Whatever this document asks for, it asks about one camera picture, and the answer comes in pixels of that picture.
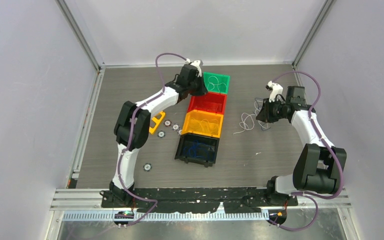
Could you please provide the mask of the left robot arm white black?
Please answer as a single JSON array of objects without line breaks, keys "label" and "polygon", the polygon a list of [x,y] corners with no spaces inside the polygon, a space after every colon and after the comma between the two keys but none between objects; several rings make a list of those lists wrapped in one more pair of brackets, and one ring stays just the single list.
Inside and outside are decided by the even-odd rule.
[{"label": "left robot arm white black", "polygon": [[201,60],[187,62],[174,80],[152,96],[138,102],[126,101],[117,118],[114,134],[118,144],[118,159],[109,192],[121,207],[133,202],[134,171],[139,150],[149,137],[151,119],[163,110],[191,96],[203,96],[205,86]]}]

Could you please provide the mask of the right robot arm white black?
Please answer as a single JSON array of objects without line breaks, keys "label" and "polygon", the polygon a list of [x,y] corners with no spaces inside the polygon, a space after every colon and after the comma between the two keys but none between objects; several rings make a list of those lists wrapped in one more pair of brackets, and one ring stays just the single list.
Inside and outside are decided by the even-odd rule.
[{"label": "right robot arm white black", "polygon": [[346,151],[335,147],[320,129],[314,107],[306,102],[304,87],[288,86],[286,96],[282,96],[283,87],[278,83],[269,82],[266,88],[270,95],[263,99],[256,120],[275,123],[287,119],[303,144],[292,174],[273,176],[267,182],[267,202],[279,205],[302,194],[335,197],[342,190]]}]

